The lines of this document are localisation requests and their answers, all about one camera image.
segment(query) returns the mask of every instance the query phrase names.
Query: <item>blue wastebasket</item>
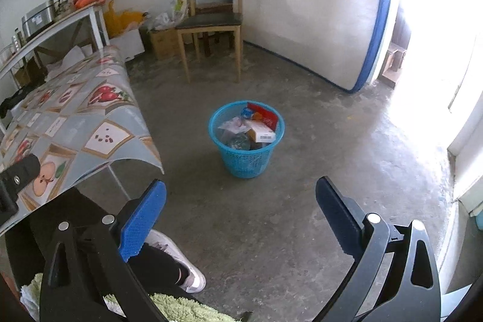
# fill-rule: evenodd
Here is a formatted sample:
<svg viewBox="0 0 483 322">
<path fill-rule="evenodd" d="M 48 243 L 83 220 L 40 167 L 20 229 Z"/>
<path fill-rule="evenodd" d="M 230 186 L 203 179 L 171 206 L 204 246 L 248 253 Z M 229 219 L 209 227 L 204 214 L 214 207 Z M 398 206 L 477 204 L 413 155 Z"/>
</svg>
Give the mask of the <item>blue wastebasket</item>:
<svg viewBox="0 0 483 322">
<path fill-rule="evenodd" d="M 255 151 L 238 151 L 236 149 L 229 148 L 220 142 L 219 138 L 221 137 L 221 134 L 223 134 L 223 130 L 218 129 L 218 127 L 227 120 L 240 116 L 242 110 L 249 102 L 257 104 L 277 115 L 278 122 L 275 129 L 277 137 L 274 142 L 268 144 L 264 148 Z M 283 121 L 282 116 L 274 108 L 256 101 L 249 102 L 237 101 L 235 103 L 226 104 L 213 114 L 208 124 L 208 132 L 213 142 L 216 144 L 216 146 L 218 146 L 221 158 L 225 163 L 225 167 L 233 176 L 240 177 L 242 179 L 256 177 L 265 171 L 274 148 L 278 145 L 283 137 L 283 133 L 285 132 L 285 122 Z"/>
</svg>

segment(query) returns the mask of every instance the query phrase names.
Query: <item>green towel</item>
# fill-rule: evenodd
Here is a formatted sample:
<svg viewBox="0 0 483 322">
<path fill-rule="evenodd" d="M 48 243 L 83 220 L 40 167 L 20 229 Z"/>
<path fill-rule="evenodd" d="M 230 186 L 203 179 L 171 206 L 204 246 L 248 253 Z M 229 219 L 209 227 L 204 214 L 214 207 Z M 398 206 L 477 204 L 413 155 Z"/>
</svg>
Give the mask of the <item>green towel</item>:
<svg viewBox="0 0 483 322">
<path fill-rule="evenodd" d="M 30 285 L 22 287 L 20 301 L 25 304 L 30 315 L 39 320 L 40 285 L 42 273 L 35 275 Z M 153 303 L 171 322 L 235 322 L 225 314 L 214 308 L 185 298 L 175 299 L 172 296 L 155 294 L 150 296 Z M 124 316 L 114 295 L 104 297 L 108 309 Z"/>
</svg>

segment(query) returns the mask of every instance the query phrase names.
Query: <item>yellow plastic bag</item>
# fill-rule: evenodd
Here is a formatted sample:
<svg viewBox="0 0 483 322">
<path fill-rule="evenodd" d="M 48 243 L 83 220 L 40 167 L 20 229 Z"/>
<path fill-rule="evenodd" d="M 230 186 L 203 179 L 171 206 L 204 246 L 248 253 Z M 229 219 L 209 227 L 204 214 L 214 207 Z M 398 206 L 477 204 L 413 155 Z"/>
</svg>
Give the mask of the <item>yellow plastic bag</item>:
<svg viewBox="0 0 483 322">
<path fill-rule="evenodd" d="M 122 33 L 123 27 L 121 19 L 114 11 L 114 1 L 109 2 L 108 8 L 109 10 L 104 13 L 104 20 L 106 21 L 107 34 L 109 38 L 113 38 Z"/>
<path fill-rule="evenodd" d="M 144 21 L 144 17 L 140 11 L 128 11 L 128 10 L 125 10 L 124 12 L 122 12 L 119 19 L 121 20 L 121 26 L 123 30 L 126 29 L 133 22 L 136 22 L 136 24 L 139 25 L 141 22 Z"/>
</svg>

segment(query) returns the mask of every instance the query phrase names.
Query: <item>white sneaker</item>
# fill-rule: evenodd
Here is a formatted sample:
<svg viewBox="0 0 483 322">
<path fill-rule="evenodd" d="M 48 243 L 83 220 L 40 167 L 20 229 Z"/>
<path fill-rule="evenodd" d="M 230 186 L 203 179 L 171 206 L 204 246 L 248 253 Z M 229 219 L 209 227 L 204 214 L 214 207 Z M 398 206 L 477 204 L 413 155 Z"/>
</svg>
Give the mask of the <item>white sneaker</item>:
<svg viewBox="0 0 483 322">
<path fill-rule="evenodd" d="M 180 285 L 181 289 L 189 294 L 195 294 L 203 290 L 206 285 L 204 274 L 201 273 L 194 264 L 188 261 L 188 258 L 184 256 L 176 243 L 168 236 L 152 229 L 144 242 L 156 249 L 166 252 L 166 254 L 173 257 L 175 261 L 182 264 L 188 270 L 189 276 L 184 280 L 184 283 Z"/>
</svg>

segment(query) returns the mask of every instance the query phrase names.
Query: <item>fruit pattern tablecloth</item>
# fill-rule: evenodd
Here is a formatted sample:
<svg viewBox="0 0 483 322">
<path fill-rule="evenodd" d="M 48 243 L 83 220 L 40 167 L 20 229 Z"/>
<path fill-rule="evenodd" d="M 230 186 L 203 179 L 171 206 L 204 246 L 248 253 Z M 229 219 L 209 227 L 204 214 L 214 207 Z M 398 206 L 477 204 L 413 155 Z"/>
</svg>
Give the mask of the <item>fruit pattern tablecloth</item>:
<svg viewBox="0 0 483 322">
<path fill-rule="evenodd" d="M 0 144 L 0 171 L 32 153 L 40 160 L 40 175 L 19 193 L 19 211 L 0 234 L 115 160 L 143 160 L 163 171 L 114 47 L 35 89 L 21 106 Z"/>
</svg>

